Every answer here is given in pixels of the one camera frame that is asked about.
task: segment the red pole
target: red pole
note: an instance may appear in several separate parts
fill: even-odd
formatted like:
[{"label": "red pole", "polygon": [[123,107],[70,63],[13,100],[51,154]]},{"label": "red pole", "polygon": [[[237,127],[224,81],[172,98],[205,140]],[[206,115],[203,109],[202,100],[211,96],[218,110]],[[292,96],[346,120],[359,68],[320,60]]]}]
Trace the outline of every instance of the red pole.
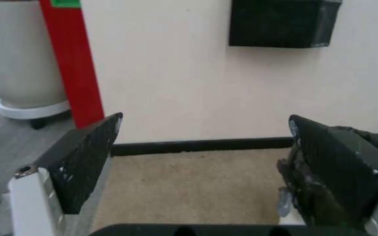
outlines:
[{"label": "red pole", "polygon": [[53,7],[40,0],[75,125],[104,118],[83,14],[80,8]]}]

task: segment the white pot base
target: white pot base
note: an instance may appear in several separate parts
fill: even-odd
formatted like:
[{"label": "white pot base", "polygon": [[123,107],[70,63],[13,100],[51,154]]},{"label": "white pot base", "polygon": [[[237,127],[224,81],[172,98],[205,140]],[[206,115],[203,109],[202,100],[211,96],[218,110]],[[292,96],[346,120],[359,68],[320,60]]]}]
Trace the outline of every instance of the white pot base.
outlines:
[{"label": "white pot base", "polygon": [[0,99],[0,114],[4,117],[12,119],[38,119],[44,117],[50,117],[69,110],[68,101],[53,104],[46,107],[36,108],[15,108],[8,107]]}]

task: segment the black wall-mounted box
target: black wall-mounted box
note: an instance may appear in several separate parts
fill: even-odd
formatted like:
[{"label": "black wall-mounted box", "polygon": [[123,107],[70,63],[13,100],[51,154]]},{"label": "black wall-mounted box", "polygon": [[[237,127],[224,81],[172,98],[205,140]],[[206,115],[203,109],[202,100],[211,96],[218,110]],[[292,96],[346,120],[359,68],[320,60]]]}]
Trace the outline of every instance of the black wall-mounted box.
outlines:
[{"label": "black wall-mounted box", "polygon": [[342,0],[233,0],[230,46],[329,46]]}]

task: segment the beige carpet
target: beige carpet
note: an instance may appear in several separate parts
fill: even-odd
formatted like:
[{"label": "beige carpet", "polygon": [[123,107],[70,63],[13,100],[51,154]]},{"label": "beige carpet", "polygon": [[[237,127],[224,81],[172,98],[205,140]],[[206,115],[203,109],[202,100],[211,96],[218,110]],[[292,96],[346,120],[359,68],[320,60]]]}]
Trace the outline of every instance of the beige carpet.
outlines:
[{"label": "beige carpet", "polygon": [[288,149],[113,158],[93,231],[116,223],[276,224]]}]

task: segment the caster wheel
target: caster wheel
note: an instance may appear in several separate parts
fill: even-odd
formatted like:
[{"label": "caster wheel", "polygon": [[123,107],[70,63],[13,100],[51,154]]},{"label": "caster wheel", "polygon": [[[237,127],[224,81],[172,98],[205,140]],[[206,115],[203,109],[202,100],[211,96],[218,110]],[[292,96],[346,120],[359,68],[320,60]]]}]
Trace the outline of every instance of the caster wheel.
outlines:
[{"label": "caster wheel", "polygon": [[45,118],[31,119],[30,126],[36,130],[41,129],[46,126],[46,120]]}]

